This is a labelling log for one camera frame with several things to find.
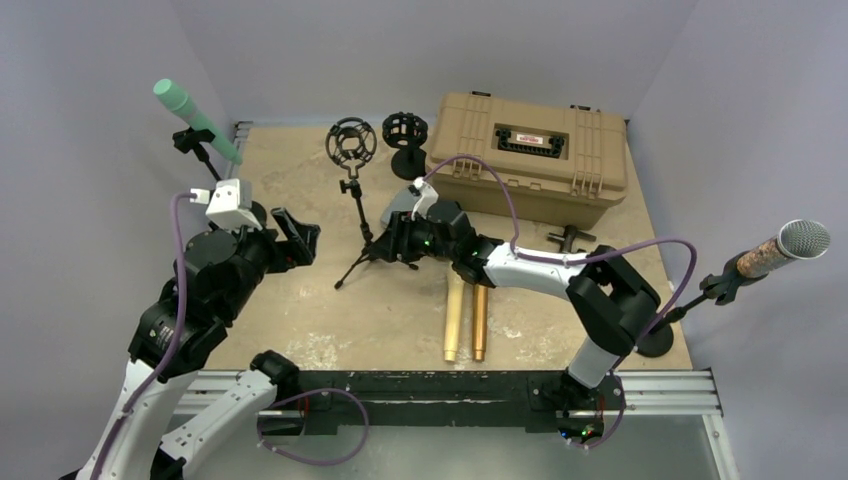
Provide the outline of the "black tripod mic stand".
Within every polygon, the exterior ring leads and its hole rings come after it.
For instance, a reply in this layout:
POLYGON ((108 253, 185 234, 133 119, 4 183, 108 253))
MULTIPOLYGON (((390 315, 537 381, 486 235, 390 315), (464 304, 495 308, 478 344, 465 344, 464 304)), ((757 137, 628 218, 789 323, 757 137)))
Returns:
MULTIPOLYGON (((411 112, 398 112, 386 118, 390 132, 397 128, 398 140, 392 145, 399 148, 401 140, 420 140, 421 145, 427 139, 428 124, 411 112)), ((377 257, 370 253, 373 244, 373 233, 366 219, 362 204, 363 192, 359 183, 359 169, 367 165, 376 153, 378 140, 374 128, 359 117, 345 117, 333 124, 325 137, 325 151, 328 158, 338 167, 347 172, 347 179, 340 180, 342 194, 349 193, 354 199, 360 219, 360 232, 364 240, 361 255, 339 279, 334 289, 339 290, 353 270, 365 262, 373 262, 377 257)))

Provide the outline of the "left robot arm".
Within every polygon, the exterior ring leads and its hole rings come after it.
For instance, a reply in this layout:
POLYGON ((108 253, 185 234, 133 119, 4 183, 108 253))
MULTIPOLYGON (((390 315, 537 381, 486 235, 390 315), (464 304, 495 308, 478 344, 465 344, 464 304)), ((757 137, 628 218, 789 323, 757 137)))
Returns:
POLYGON ((141 315, 124 383, 95 451, 71 479, 188 479, 238 424, 297 399, 298 368, 273 351, 255 356, 246 377, 183 425, 169 426, 184 393, 259 284, 311 265, 321 232, 286 209, 248 209, 252 221, 177 243, 174 276, 141 315))

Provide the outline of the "cream microphone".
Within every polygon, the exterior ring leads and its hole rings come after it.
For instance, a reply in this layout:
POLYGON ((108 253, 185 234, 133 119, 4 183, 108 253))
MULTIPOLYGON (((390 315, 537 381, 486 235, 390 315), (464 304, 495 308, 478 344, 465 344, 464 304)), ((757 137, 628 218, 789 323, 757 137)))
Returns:
POLYGON ((446 275, 447 296, 443 338, 443 359, 454 363, 459 350, 460 325, 463 316, 464 281, 453 271, 446 275))

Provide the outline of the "black round base shockmount stand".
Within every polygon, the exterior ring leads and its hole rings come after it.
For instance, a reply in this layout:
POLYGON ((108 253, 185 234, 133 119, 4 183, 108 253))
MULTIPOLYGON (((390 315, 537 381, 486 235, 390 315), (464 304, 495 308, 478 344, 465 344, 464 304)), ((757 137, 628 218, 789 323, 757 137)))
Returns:
POLYGON ((422 145, 428 139, 429 126, 425 120, 411 112, 398 112, 387 116, 382 123, 383 141, 396 152, 390 166, 398 178, 413 181, 426 175, 426 152, 422 145))

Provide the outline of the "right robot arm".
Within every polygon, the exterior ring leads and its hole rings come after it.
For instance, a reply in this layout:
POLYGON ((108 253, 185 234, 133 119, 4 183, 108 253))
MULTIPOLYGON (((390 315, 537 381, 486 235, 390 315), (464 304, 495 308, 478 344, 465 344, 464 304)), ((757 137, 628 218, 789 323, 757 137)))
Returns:
POLYGON ((656 290, 612 247, 601 245, 589 254, 521 250, 478 233, 451 201, 437 202, 426 215, 392 213, 369 253, 405 264, 441 259, 469 284, 568 301, 587 335, 561 381, 564 399, 576 407, 599 396, 602 380, 633 351, 660 305, 656 290))

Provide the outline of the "gold microphone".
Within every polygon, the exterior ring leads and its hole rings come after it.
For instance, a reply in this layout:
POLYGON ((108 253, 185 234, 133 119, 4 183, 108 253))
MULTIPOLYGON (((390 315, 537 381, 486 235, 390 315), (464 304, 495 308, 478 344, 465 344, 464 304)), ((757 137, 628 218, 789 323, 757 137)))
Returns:
POLYGON ((472 311, 472 360, 483 362, 487 352, 488 340, 488 289, 483 285, 475 285, 473 290, 472 311))

